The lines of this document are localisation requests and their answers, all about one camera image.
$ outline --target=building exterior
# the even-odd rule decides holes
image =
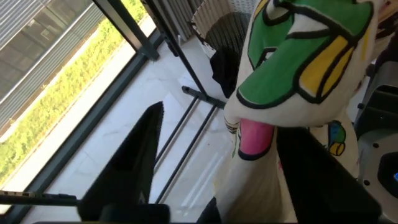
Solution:
[[[0,2],[0,136],[104,18],[91,0]]]

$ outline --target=vegetation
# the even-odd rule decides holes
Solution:
[[[136,21],[144,17],[146,11],[140,0],[122,2]],[[123,41],[108,19],[100,22],[97,31],[85,51],[63,68],[56,83],[47,87],[45,96],[21,119],[13,134],[0,143],[0,185],[50,131]]]

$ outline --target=marble floor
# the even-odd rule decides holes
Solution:
[[[208,59],[203,54],[197,39],[191,39],[182,46],[206,91],[216,98],[225,100],[222,91],[212,79]],[[192,101],[192,97],[181,91],[181,86],[195,88],[180,59],[174,57],[169,48],[159,47],[160,59],[147,62],[139,75],[131,82],[123,95],[115,102],[90,137],[81,146],[69,164],[47,189],[51,194],[71,194],[81,198],[101,169],[109,161],[127,133],[134,126],[144,110],[151,104],[163,101],[164,121],[158,151],[162,148],[181,115]],[[363,98],[364,89],[350,103],[348,113],[354,119],[356,105]],[[165,159],[155,168],[150,202],[155,202],[171,173],[205,119],[211,105],[197,102],[183,124],[178,138],[172,141]],[[232,147],[224,127],[223,111],[216,110],[200,139],[192,149],[181,173],[172,183],[162,203],[170,206],[173,222],[194,222],[212,196],[212,177],[222,158]],[[38,221],[78,221],[75,208],[41,207],[30,210],[23,223]]]

